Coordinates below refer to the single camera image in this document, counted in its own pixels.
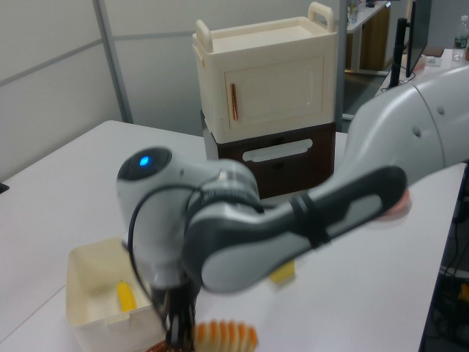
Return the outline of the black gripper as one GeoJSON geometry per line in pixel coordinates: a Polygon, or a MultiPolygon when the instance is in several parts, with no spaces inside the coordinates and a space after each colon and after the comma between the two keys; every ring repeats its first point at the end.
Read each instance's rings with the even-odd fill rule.
{"type": "Polygon", "coordinates": [[[193,344],[196,298],[200,286],[191,281],[172,288],[152,288],[151,301],[163,322],[168,321],[166,343],[170,348],[193,344]],[[182,338],[180,336],[182,320],[182,338]]]}

